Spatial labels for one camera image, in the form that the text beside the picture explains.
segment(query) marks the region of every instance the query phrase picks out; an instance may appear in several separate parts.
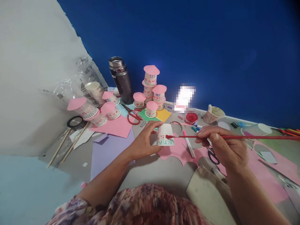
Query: hand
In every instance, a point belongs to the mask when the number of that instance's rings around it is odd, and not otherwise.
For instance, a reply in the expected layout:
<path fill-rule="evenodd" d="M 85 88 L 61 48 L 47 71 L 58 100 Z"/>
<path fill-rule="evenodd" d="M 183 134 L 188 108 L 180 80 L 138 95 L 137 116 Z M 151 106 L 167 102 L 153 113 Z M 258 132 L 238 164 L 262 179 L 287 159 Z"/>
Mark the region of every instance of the hand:
<path fill-rule="evenodd" d="M 202 143 L 203 147 L 208 147 L 207 138 L 209 138 L 217 158 L 228 170 L 237 171 L 246 167 L 248 162 L 246 142 L 240 139 L 224 140 L 220 135 L 232 136 L 235 134 L 220 127 L 205 126 L 197 133 L 198 137 L 195 142 Z"/>
<path fill-rule="evenodd" d="M 155 127 L 159 127 L 163 124 L 162 121 L 149 121 L 144 129 L 140 132 L 137 138 L 132 142 L 132 144 L 126 148 L 127 153 L 131 159 L 139 159 L 154 153 L 158 153 L 162 146 L 150 145 L 150 134 Z"/>

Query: red paint jar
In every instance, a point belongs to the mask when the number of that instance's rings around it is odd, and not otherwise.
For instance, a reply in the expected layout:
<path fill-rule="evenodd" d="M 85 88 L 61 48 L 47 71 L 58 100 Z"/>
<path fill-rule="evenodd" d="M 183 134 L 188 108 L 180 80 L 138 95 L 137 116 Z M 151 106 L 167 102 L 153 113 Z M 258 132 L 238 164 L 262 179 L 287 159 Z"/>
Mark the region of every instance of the red paint jar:
<path fill-rule="evenodd" d="M 189 125 L 193 125 L 197 120 L 198 115 L 195 113 L 187 113 L 184 117 L 184 121 Z"/>

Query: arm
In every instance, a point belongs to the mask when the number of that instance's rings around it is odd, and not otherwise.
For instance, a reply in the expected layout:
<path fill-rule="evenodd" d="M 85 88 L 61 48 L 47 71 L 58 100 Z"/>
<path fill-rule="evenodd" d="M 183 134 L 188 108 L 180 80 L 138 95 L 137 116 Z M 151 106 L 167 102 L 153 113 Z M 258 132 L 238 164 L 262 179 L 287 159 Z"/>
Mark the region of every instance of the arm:
<path fill-rule="evenodd" d="M 237 213 L 243 224 L 290 224 L 276 208 L 248 168 L 247 145 L 238 139 L 224 140 L 220 135 L 235 135 L 220 127 L 203 127 L 196 143 L 213 149 L 225 166 L 230 191 Z"/>
<path fill-rule="evenodd" d="M 106 207 L 116 194 L 129 162 L 161 150 L 161 146 L 150 145 L 149 136 L 155 127 L 162 124 L 163 122 L 149 121 L 132 144 L 82 189 L 76 198 L 82 198 L 94 207 Z"/>

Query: woman's left hand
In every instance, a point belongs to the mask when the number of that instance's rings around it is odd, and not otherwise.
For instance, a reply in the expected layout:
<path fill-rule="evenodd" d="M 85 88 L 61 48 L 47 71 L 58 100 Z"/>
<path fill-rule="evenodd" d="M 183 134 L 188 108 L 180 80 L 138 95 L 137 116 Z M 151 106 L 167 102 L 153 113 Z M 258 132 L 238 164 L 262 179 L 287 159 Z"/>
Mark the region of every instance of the woman's left hand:
<path fill-rule="evenodd" d="M 162 121 L 149 121 L 144 129 L 140 132 L 137 138 L 132 142 L 132 144 L 126 148 L 124 151 L 129 155 L 131 159 L 140 159 L 154 153 L 158 153 L 162 146 L 150 145 L 150 134 L 155 127 L 159 127 L 163 124 Z"/>

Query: stainless steel thermos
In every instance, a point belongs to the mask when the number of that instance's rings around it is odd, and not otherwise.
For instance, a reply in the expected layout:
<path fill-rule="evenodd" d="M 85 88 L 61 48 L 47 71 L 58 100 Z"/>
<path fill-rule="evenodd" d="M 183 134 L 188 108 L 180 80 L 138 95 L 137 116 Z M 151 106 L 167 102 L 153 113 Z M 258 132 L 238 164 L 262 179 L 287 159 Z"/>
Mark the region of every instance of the stainless steel thermos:
<path fill-rule="evenodd" d="M 109 59 L 109 68 L 124 103 L 132 104 L 133 92 L 126 63 L 121 57 L 112 57 Z"/>

